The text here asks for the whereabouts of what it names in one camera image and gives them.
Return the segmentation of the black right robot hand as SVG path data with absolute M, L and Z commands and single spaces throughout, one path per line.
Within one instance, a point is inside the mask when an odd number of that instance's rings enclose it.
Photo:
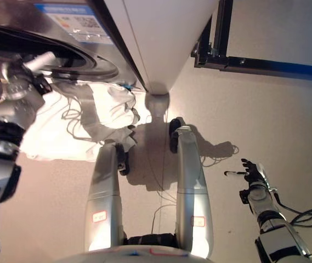
M 244 167 L 244 171 L 225 171 L 225 176 L 241 176 L 244 180 L 249 184 L 252 185 L 253 183 L 260 183 L 263 186 L 267 187 L 265 179 L 263 175 L 258 170 L 257 164 L 253 163 L 252 161 L 241 158 L 241 164 Z

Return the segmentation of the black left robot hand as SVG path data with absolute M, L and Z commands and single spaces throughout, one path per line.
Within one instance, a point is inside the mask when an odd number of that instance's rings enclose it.
M 53 52 L 45 52 L 28 62 L 24 62 L 22 58 L 16 58 L 10 62 L 4 62 L 1 66 L 1 73 L 7 82 L 11 82 L 17 76 L 31 78 L 35 72 L 40 71 L 55 59 Z

